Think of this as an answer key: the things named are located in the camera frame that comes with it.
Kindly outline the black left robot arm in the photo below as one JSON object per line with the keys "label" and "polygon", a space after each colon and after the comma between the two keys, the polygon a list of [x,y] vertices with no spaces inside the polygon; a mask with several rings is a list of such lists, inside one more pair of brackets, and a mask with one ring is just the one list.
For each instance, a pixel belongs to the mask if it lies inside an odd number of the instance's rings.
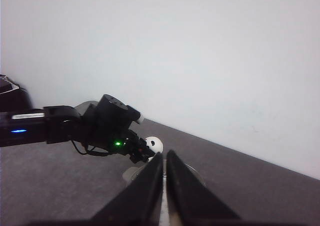
{"label": "black left robot arm", "polygon": [[90,102],[84,114],[71,106],[48,106],[0,114],[1,147],[46,142],[80,143],[84,155],[129,155],[133,163],[147,162],[155,152],[130,129],[142,114],[119,99],[104,94]]}

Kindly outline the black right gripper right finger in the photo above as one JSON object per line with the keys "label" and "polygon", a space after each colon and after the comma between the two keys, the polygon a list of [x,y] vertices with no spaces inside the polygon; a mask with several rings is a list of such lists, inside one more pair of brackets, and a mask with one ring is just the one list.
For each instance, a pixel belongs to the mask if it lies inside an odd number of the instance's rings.
{"label": "black right gripper right finger", "polygon": [[240,216],[208,190],[175,151],[166,156],[168,191],[183,220],[239,220]]}

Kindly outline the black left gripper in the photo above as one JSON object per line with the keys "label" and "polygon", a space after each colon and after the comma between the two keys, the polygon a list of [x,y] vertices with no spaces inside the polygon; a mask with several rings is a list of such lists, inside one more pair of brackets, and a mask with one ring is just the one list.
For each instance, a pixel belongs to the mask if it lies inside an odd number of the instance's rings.
{"label": "black left gripper", "polygon": [[132,163],[147,162],[155,153],[134,131],[128,130],[124,134],[123,146],[119,150],[121,155],[128,155]]}

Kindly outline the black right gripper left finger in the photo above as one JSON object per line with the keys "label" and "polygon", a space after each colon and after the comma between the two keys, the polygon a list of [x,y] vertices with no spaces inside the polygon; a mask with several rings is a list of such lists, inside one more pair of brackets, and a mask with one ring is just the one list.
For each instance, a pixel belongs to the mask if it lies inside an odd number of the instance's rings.
{"label": "black right gripper left finger", "polygon": [[157,153],[140,174],[92,217],[93,221],[151,221],[162,195],[163,155]]}

